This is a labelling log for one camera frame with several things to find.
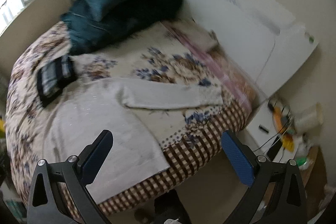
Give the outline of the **white knit sweater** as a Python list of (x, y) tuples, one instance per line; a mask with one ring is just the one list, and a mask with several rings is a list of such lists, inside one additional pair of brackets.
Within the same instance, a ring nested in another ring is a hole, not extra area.
[(93, 199), (103, 202), (169, 167), (159, 143), (133, 113), (134, 108), (177, 110), (222, 102), (222, 90), (215, 86), (117, 77), (72, 85), (44, 123), (42, 157), (48, 162), (64, 161), (109, 130), (112, 150), (89, 187)]

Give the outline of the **white nightstand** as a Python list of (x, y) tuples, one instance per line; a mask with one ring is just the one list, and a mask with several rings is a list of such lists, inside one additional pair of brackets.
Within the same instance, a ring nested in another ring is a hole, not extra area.
[(293, 159), (300, 138), (295, 133), (290, 107), (274, 98), (265, 101), (252, 113), (241, 141), (255, 155), (270, 161), (285, 163)]

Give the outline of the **folded dark striped garment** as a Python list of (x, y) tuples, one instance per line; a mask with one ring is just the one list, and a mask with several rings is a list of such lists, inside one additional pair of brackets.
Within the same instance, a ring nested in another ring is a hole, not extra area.
[(74, 62), (69, 55), (60, 56), (38, 70), (37, 90), (42, 106), (51, 104), (69, 84), (77, 80)]

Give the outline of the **floral bed sheet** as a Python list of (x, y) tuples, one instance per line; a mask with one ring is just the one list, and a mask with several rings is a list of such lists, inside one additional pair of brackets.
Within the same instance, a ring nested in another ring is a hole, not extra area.
[(70, 57), (76, 79), (43, 106), (40, 74), (69, 51), (67, 26), (56, 23), (11, 72), (6, 142), (24, 203), (40, 159), (64, 161), (109, 130), (113, 147), (88, 190), (106, 215), (133, 209), (197, 173), (221, 150), (222, 133), (239, 132), (252, 111), (254, 88), (194, 22), (156, 23)]

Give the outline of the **dark teal blanket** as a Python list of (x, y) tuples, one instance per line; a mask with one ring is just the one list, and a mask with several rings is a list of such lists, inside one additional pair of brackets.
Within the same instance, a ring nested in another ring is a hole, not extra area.
[(76, 0), (62, 15), (70, 55), (92, 53), (117, 44), (161, 21), (176, 18), (183, 0)]

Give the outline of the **white headboard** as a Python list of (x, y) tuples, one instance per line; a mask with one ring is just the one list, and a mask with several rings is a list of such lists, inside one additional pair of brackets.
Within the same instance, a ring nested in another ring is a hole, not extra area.
[(318, 44), (275, 0), (184, 0), (181, 16), (216, 33), (225, 54), (261, 98), (275, 94)]

